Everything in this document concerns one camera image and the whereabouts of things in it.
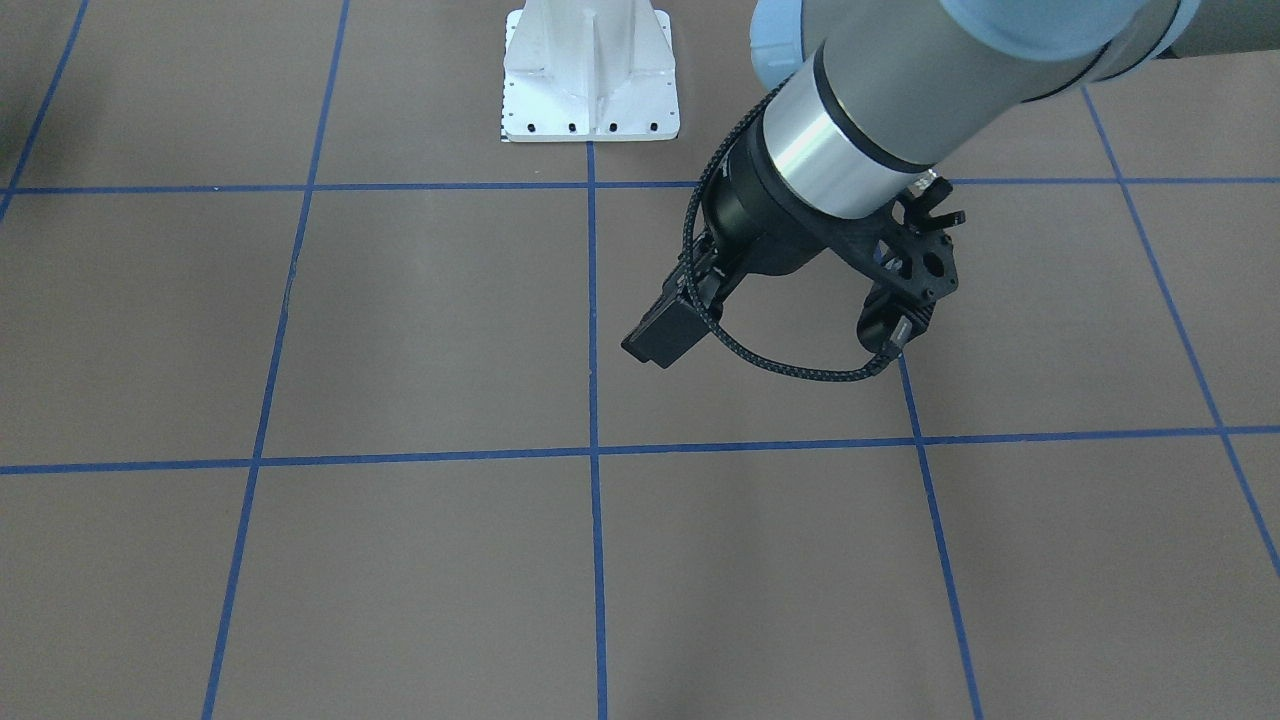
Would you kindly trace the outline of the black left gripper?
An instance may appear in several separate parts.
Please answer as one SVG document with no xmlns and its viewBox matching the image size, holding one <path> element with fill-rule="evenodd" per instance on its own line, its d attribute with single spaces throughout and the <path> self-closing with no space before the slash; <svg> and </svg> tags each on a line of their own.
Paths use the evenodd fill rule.
<svg viewBox="0 0 1280 720">
<path fill-rule="evenodd" d="M 621 348 L 640 363 L 669 369 L 699 345 L 709 328 L 692 306 L 708 311 L 750 274 L 787 275 L 828 249 L 826 232 L 837 222 L 809 208 L 783 182 L 762 135 L 742 135 L 699 179 L 699 200 L 709 238 L 694 242 L 692 282 L 664 293 L 622 338 Z"/>
</svg>

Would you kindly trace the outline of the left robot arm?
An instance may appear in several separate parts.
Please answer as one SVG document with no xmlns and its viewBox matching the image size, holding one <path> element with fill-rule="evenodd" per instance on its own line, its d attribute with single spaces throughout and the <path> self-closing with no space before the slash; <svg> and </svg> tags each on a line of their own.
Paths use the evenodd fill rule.
<svg viewBox="0 0 1280 720">
<path fill-rule="evenodd" d="M 1004 113 L 1156 58 L 1277 47 L 1275 1 L 762 1 L 768 92 L 700 174 L 659 299 L 625 337 L 668 368 L 704 337 L 760 369 L 819 382 L 879 374 L 957 288 L 943 159 Z M 748 275 L 833 252 L 870 279 L 852 370 L 778 363 L 721 323 Z"/>
</svg>

